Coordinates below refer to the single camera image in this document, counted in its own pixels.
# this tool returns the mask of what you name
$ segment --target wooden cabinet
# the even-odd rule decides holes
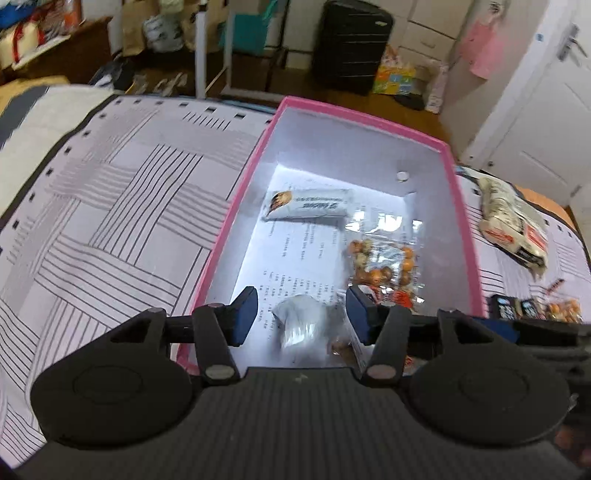
[[[411,21],[457,38],[472,0],[417,0]]]
[[[386,10],[395,17],[408,18],[415,0],[373,0],[370,3]]]
[[[402,45],[437,60],[446,60],[454,40],[434,30],[409,22]]]
[[[41,53],[24,67],[5,70],[7,80],[63,75],[70,83],[88,83],[111,60],[107,25],[109,17],[85,22],[72,36]]]

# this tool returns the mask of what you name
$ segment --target wall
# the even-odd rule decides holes
[[[469,24],[489,3],[489,0],[478,0]],[[462,59],[451,69],[440,119],[458,157],[474,140],[500,100],[534,39],[547,5],[548,0],[512,0],[499,28],[505,44],[503,62],[489,80],[471,74]]]
[[[100,17],[113,17],[109,23],[111,53],[121,50],[123,32],[121,28],[122,0],[82,0],[82,12],[89,20]]]

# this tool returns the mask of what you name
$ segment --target food packaging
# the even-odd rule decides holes
[[[37,12],[40,16],[39,26],[46,43],[62,34],[64,27],[64,0],[40,2]]]
[[[286,190],[274,193],[265,208],[266,220],[345,217],[348,190]]]
[[[82,22],[81,0],[64,0],[64,30],[74,31]]]
[[[309,295],[295,295],[273,308],[282,330],[281,349],[297,367],[328,367],[342,363],[332,351],[342,334],[341,308]]]
[[[183,32],[176,15],[156,15],[144,22],[144,34],[150,50],[166,53],[181,50]]]
[[[404,197],[399,212],[371,208],[357,210],[351,222],[348,254],[350,284],[357,284],[379,304],[397,304],[419,313],[421,297],[420,251],[423,223],[415,220],[415,193]]]
[[[579,301],[575,299],[548,304],[546,318],[556,322],[583,323],[581,306]]]
[[[540,214],[512,187],[493,177],[481,177],[482,235],[540,277],[548,265],[548,237]]]
[[[421,65],[404,61],[391,46],[386,46],[374,81],[374,93],[414,97],[431,113],[439,113],[447,85],[449,65],[431,59]]]

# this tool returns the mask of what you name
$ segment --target snack package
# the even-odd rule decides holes
[[[522,300],[521,313],[526,318],[538,320],[545,319],[544,305],[536,298]]]
[[[488,298],[490,318],[513,322],[522,316],[522,307],[515,297],[493,295]]]
[[[156,53],[183,48],[183,32],[176,15],[156,15],[144,22],[144,35],[148,46]]]
[[[418,268],[422,222],[411,220],[414,197],[407,197],[405,203],[408,200],[410,204],[405,205],[402,215],[372,209],[364,212],[359,229],[354,222],[347,225],[356,235],[348,244],[350,283],[370,289],[376,303],[397,304],[417,313],[424,301],[419,295],[423,285]]]
[[[546,318],[556,322],[583,323],[581,305],[574,299],[562,303],[550,303],[547,306]]]
[[[345,217],[349,190],[286,190],[273,194],[265,208],[265,220]]]
[[[548,266],[548,237],[540,214],[503,181],[482,177],[478,185],[482,191],[482,235],[541,277]]]

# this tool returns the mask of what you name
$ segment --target white drawer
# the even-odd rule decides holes
[[[437,60],[447,60],[454,39],[410,22],[402,38],[402,46]]]
[[[406,18],[394,17],[394,28],[392,29],[392,33],[390,34],[390,38],[388,40],[388,44],[392,48],[398,48],[402,44],[402,39],[406,33],[407,25],[408,20]]]
[[[412,50],[407,50],[404,47],[398,49],[398,56],[404,63],[410,63],[415,67],[429,67],[435,61],[431,57],[427,57],[422,53],[417,53]]]
[[[392,15],[408,18],[414,0],[372,0],[371,3],[383,8]]]
[[[457,38],[473,0],[418,0],[412,22]]]

